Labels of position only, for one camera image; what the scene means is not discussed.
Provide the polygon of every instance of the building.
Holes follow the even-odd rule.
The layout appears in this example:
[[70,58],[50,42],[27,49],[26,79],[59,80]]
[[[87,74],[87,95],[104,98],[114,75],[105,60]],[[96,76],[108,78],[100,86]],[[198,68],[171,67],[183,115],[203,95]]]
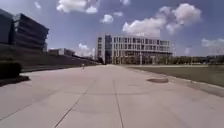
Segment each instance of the building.
[[0,9],[0,43],[10,44],[13,36],[13,15]]
[[98,59],[112,64],[152,64],[172,56],[169,41],[133,36],[98,37],[96,51]]
[[20,13],[13,17],[14,38],[13,44],[19,47],[44,51],[49,29],[33,19]]
[[69,56],[69,57],[72,57],[73,55],[75,55],[74,51],[66,49],[66,48],[50,49],[48,52],[54,55],[62,55],[62,56]]

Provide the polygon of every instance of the concrete walkway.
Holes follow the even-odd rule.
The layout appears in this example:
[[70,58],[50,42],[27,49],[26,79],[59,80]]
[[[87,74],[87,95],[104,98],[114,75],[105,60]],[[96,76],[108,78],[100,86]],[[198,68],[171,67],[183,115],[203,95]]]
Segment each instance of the concrete walkway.
[[224,128],[224,99],[117,66],[27,73],[0,88],[0,128]]

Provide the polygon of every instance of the lawn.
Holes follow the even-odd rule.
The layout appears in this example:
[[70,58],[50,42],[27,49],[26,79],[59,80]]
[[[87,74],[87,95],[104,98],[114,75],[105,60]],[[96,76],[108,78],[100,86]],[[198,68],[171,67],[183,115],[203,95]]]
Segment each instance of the lawn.
[[132,67],[224,87],[224,67]]

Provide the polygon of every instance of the blue sky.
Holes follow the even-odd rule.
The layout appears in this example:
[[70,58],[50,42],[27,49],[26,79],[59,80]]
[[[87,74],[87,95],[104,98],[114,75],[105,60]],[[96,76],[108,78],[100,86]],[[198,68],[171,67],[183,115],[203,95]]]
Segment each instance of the blue sky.
[[1,0],[50,29],[48,48],[94,51],[99,35],[170,40],[175,55],[224,54],[222,0]]

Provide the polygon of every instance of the white cloud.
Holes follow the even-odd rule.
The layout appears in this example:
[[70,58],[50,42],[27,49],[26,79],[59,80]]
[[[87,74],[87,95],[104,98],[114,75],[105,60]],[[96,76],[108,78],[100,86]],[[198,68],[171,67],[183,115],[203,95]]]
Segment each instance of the white cloud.
[[180,24],[176,24],[176,23],[169,23],[169,24],[166,25],[166,29],[172,35],[177,30],[181,29],[181,25]]
[[189,53],[190,53],[190,48],[188,47],[188,48],[185,48],[185,50],[184,50],[184,54],[185,55],[189,55]]
[[79,49],[88,51],[89,47],[86,44],[79,43]]
[[132,23],[125,23],[123,32],[135,36],[147,36],[157,38],[160,37],[161,29],[167,22],[166,15],[160,10],[155,17],[146,18],[144,20],[135,20]]
[[41,9],[42,7],[41,7],[41,5],[40,5],[40,3],[38,2],[38,1],[35,1],[34,2],[34,5],[35,5],[35,7],[37,8],[37,9]]
[[89,48],[88,45],[80,43],[79,49],[76,50],[76,55],[78,56],[94,56],[95,55],[95,48]]
[[93,14],[93,13],[97,13],[98,9],[94,6],[90,6],[89,8],[86,9],[86,13],[88,14]]
[[129,4],[131,4],[131,0],[120,0],[120,2],[121,2],[123,5],[129,5]]
[[124,15],[123,12],[114,12],[113,14],[118,17],[122,17]]
[[210,55],[223,55],[224,54],[224,39],[214,39],[214,40],[208,40],[203,38],[201,40],[202,47],[205,47],[207,50],[209,50]]
[[166,26],[170,34],[201,20],[201,10],[188,3],[180,4],[178,8],[172,10],[172,13],[175,21]]
[[169,15],[171,13],[171,7],[163,6],[159,9],[159,12],[163,12],[166,15]]
[[180,4],[173,13],[177,22],[183,25],[192,24],[201,19],[201,10],[188,3]]
[[202,42],[202,46],[203,47],[220,47],[220,48],[224,48],[224,39],[222,39],[222,38],[215,39],[215,40],[208,40],[208,39],[203,38],[201,42]]
[[114,21],[113,16],[109,14],[105,14],[103,19],[100,20],[101,23],[105,23],[105,24],[111,24],[113,23],[113,21]]
[[98,12],[100,0],[59,0],[57,10],[69,13],[71,11],[79,11],[87,14]]

